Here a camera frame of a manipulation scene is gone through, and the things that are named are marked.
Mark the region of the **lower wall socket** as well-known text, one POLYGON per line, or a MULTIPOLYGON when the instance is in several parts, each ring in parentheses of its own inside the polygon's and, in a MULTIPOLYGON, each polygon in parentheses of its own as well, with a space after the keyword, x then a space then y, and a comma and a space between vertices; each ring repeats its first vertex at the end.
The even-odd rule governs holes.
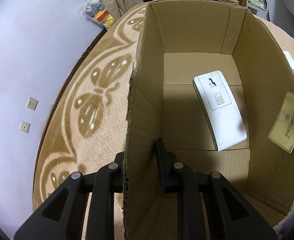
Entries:
POLYGON ((20 124, 20 131, 24 133, 29 133, 30 124, 26 121, 22 121, 20 124))

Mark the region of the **beige NFC smart card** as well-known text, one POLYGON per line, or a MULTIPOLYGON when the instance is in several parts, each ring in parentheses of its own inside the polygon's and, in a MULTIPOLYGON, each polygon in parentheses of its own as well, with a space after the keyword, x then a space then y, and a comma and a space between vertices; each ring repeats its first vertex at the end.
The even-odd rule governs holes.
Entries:
POLYGON ((294 149, 294 93, 286 92, 268 139, 291 153, 294 149))

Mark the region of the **beige butterfly pattern rug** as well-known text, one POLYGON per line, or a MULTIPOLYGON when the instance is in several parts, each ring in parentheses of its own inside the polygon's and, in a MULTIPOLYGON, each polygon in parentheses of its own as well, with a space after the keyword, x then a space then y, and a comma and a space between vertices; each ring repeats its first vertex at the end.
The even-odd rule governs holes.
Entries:
POLYGON ((39 207, 73 171, 91 173, 125 153, 115 232, 124 239, 176 239, 177 197, 161 190, 152 146, 196 172, 219 171, 270 226, 294 205, 294 149, 269 139, 294 98, 294 73, 266 25, 248 9, 204 0, 157 0, 130 9, 72 77, 37 160, 39 207), (193 87, 220 71, 247 138, 217 151, 193 87))

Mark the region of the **grey Midea remote control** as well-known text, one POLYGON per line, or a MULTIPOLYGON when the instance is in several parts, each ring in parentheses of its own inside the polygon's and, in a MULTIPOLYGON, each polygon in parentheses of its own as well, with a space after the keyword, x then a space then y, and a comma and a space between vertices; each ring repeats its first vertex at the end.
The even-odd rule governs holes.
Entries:
POLYGON ((193 87, 204 111, 216 151, 223 151, 247 139, 236 100, 221 71, 196 76, 193 87))

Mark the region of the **cardboard box with yellow print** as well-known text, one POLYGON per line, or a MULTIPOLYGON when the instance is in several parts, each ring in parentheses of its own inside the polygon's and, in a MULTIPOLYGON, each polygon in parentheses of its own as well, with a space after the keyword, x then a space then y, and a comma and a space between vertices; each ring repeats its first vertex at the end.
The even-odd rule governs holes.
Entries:
POLYGON ((126 239, 176 239, 177 196, 161 188, 162 139, 195 172, 220 172, 276 228, 294 206, 294 142, 271 140, 294 108, 294 73, 267 26, 239 5, 156 0, 128 11, 138 36, 125 148, 126 239))

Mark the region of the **plastic bag of toys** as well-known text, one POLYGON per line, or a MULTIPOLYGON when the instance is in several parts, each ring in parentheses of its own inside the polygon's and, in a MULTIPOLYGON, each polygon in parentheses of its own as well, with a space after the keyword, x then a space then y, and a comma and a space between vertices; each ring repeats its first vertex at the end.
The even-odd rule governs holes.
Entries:
POLYGON ((87 0, 78 12, 107 30, 116 22, 106 9, 103 0, 87 0))

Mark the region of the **wall socket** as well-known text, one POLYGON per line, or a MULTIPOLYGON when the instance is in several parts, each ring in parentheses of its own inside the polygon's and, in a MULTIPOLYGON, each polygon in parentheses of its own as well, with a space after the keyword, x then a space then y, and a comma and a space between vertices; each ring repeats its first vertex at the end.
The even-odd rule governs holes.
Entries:
POLYGON ((27 102, 26 107, 27 107, 28 109, 31 109, 31 110, 35 111, 36 108, 37 108, 37 105, 38 105, 38 100, 36 100, 36 99, 34 99, 34 98, 32 98, 32 97, 29 97, 29 100, 28 100, 28 102, 27 102))
POLYGON ((22 121, 20 124, 20 131, 24 133, 29 133, 30 124, 26 121, 22 121))

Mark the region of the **upper wall socket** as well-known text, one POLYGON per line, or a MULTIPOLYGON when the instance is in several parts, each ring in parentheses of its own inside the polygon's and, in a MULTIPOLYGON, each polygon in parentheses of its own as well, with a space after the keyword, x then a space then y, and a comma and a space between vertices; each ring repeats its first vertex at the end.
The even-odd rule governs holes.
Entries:
POLYGON ((32 98, 32 97, 29 97, 29 100, 28 100, 28 102, 27 102, 26 107, 27 107, 28 109, 31 109, 31 110, 35 111, 36 108, 37 108, 37 105, 38 105, 38 100, 36 100, 36 99, 34 99, 34 98, 32 98))

